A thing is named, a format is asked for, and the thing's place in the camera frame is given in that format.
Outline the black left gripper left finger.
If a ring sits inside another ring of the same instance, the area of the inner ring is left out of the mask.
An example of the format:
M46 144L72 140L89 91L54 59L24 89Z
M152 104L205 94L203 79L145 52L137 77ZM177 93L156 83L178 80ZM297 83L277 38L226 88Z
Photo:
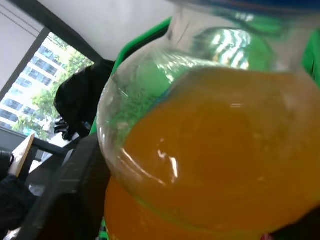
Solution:
M83 138L25 219L19 240L98 237L110 171L97 134Z

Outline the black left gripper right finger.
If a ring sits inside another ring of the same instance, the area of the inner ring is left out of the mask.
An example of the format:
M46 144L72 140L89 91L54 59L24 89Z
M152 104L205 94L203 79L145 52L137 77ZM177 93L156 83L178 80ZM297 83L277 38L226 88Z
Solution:
M297 222L268 235L269 240L319 240L320 206L314 208Z

